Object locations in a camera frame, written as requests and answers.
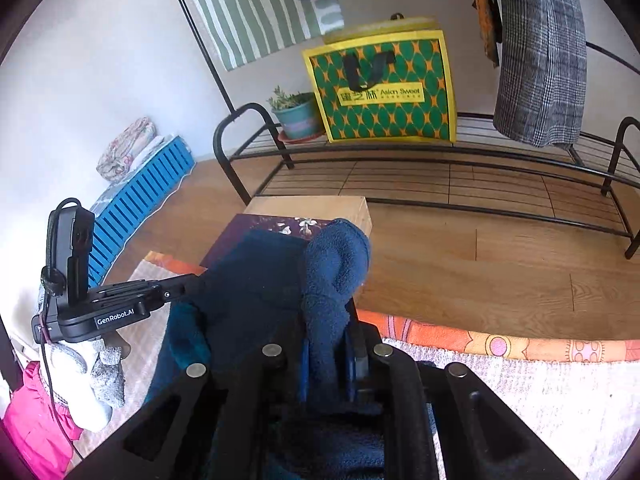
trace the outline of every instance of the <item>pink clothing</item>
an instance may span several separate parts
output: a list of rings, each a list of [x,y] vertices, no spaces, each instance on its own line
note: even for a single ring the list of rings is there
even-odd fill
[[[40,381],[40,363],[32,361],[24,371],[24,386],[14,393],[2,423],[14,446],[39,480],[58,480],[65,475],[73,450],[53,417],[49,395]],[[55,405],[60,423],[71,440],[78,428],[66,406]]]

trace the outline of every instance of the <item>silver screw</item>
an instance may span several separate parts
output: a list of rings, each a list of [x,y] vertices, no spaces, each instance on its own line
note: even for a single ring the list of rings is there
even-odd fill
[[[282,353],[282,346],[269,343],[262,347],[262,353],[267,357],[278,357]]]
[[[394,352],[394,348],[391,345],[384,343],[378,343],[373,347],[373,353],[380,357],[389,357]]]
[[[193,379],[202,377],[207,372],[207,367],[202,363],[193,363],[187,366],[187,375]]]
[[[454,377],[464,377],[466,375],[466,373],[468,372],[469,368],[467,368],[462,363],[451,363],[447,367],[447,370]]]

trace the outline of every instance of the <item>wall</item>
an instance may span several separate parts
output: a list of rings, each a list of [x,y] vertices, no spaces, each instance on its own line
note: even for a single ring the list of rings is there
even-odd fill
[[[492,112],[498,70],[484,57],[473,0],[341,0],[346,23],[433,15],[446,34],[458,108]],[[601,0],[583,0],[590,41],[640,66],[640,57]],[[265,102],[280,84],[309,88],[300,51],[312,40],[222,73],[235,104]],[[640,78],[589,54],[585,129],[615,132],[633,113]],[[104,147],[140,115],[163,134],[179,132],[196,157],[226,115],[176,0],[45,0],[0,66],[0,312],[9,329],[31,316],[44,262],[47,215],[59,200],[90,205],[105,188],[95,172]],[[255,121],[238,121],[225,148]]]

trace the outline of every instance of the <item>wooden floor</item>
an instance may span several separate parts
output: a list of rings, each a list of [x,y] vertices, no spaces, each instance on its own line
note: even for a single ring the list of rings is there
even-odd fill
[[[273,158],[235,163],[250,192]],[[622,230],[597,190],[538,176],[449,164],[316,162],[281,171],[265,192],[389,193],[396,198],[512,208]],[[634,229],[640,196],[616,189]],[[244,205],[215,161],[201,162],[180,191],[131,239],[108,275],[126,280],[149,250],[199,263]],[[581,338],[640,338],[640,253],[609,234],[478,213],[369,205],[372,266],[358,306],[478,332]]]

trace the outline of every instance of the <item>pink circle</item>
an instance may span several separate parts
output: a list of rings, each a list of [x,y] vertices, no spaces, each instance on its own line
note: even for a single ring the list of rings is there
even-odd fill
[[[507,351],[507,342],[501,337],[494,337],[489,343],[489,349],[493,355],[501,357]]]

